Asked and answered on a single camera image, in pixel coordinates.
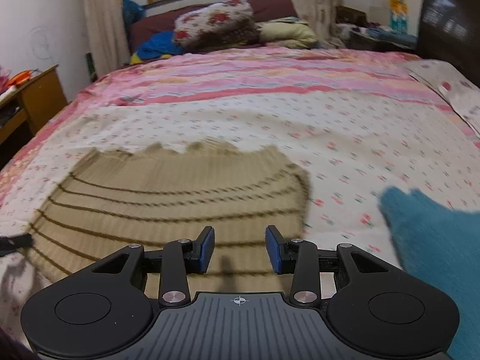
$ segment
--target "wooden nightstand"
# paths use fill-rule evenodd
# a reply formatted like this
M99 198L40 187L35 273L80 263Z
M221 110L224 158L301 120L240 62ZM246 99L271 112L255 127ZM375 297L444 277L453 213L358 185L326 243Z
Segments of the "wooden nightstand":
M57 66L33 77L0 103L0 169L67 105Z

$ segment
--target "pink striped bedsheet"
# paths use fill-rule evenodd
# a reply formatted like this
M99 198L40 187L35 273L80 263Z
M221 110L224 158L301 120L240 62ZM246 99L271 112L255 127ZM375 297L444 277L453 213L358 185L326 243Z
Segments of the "pink striped bedsheet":
M213 100L259 93L349 91L435 105L480 148L480 139L433 91L398 65L414 55L283 47L186 54L114 71L81 91L0 172L0 206L42 144L60 127L99 107Z

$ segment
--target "crosshair marking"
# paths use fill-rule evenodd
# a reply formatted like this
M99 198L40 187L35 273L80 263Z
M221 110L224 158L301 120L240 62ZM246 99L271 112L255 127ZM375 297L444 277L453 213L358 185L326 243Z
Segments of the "crosshair marking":
M248 300L239 296L239 297L236 297L235 299L232 299L231 302L235 302L236 304L241 305L241 304L244 304L245 302L248 302Z

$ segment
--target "red floral pillow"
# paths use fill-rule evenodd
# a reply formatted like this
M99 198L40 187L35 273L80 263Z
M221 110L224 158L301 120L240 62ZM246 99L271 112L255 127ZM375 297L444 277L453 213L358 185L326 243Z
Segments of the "red floral pillow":
M228 0L185 13L175 20L173 40L186 50L194 50L209 33L223 34L236 30L254 12L246 0Z

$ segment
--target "bed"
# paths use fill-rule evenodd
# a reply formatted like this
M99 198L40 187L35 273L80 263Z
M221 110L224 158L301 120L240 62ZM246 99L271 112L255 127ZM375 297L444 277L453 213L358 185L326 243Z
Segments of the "bed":
M115 71L81 91L0 173L0 234L21 233L92 147L183 151L206 137L276 145L310 173L304 238L351 242L398 265L377 195L419 188L480 205L480 139L400 65L415 55L282 47L186 54ZM281 223L276 223L281 230ZM0 260L0 326L22 340L25 300L48 281L17 253ZM330 297L333 286L323 286Z

